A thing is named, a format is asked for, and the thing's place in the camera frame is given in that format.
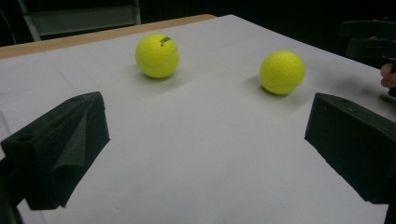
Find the dark background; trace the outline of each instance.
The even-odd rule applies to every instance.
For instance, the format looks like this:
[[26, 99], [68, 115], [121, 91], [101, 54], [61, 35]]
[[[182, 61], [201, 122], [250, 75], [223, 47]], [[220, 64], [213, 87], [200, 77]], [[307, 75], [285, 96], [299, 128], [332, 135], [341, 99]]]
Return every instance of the dark background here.
[[[102, 7], [129, 0], [26, 0], [31, 11], [76, 7]], [[140, 0], [142, 23], [180, 17], [234, 14], [262, 27], [345, 56], [348, 38], [338, 35], [342, 21], [380, 20], [396, 17], [396, 0], [359, 3], [347, 1], [257, 1], [257, 0]], [[1, 0], [0, 46], [33, 41], [21, 15], [17, 0]], [[386, 59], [354, 59], [379, 68]]]

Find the tennis ball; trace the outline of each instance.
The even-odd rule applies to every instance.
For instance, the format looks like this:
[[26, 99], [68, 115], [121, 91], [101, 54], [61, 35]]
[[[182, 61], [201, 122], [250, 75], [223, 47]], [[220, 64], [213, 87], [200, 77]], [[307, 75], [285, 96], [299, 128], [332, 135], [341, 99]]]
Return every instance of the tennis ball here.
[[164, 34], [145, 35], [134, 52], [140, 70], [149, 77], [169, 77], [177, 68], [177, 44]]
[[276, 50], [268, 55], [260, 67], [262, 86], [274, 94], [289, 94], [303, 82], [303, 60], [290, 50]]

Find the wooden table edge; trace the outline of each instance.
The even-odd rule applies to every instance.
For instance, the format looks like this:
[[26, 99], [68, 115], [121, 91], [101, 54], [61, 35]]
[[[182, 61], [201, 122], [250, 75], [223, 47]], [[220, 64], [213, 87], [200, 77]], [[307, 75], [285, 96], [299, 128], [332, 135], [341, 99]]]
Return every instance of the wooden table edge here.
[[168, 21], [156, 21], [120, 29], [106, 30], [101, 32], [89, 33], [85, 35], [73, 35], [68, 37], [43, 40], [26, 44], [12, 45], [0, 48], [0, 59], [17, 57], [25, 54], [37, 53], [51, 49], [61, 49], [75, 45], [91, 43], [100, 40], [112, 39], [124, 35], [134, 35], [148, 31], [189, 24], [198, 21], [207, 21], [216, 16], [202, 14]]

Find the white surface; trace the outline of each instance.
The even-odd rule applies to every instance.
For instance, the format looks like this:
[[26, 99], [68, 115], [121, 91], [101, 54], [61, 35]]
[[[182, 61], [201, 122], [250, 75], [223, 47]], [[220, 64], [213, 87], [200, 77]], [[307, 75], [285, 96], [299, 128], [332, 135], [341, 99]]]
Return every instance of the white surface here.
[[[316, 92], [395, 120], [377, 69], [232, 15], [159, 32], [181, 55], [166, 80], [134, 62], [148, 33], [0, 61], [12, 133], [78, 94], [105, 99], [111, 141], [48, 223], [383, 223], [387, 206], [365, 202], [304, 140]], [[278, 49], [306, 64], [284, 97], [258, 79]]]

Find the white tabletop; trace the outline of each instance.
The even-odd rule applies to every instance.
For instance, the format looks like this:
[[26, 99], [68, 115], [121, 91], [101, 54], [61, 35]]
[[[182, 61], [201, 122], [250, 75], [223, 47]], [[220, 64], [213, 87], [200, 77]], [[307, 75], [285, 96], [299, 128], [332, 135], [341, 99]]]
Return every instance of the white tabletop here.
[[[73, 96], [100, 91], [111, 141], [50, 224], [381, 224], [304, 140], [316, 92], [396, 120], [377, 69], [233, 15], [157, 32], [178, 45], [168, 79], [144, 77], [128, 35], [0, 61], [0, 111], [11, 133]], [[262, 60], [289, 49], [306, 65], [287, 96], [264, 91]]]

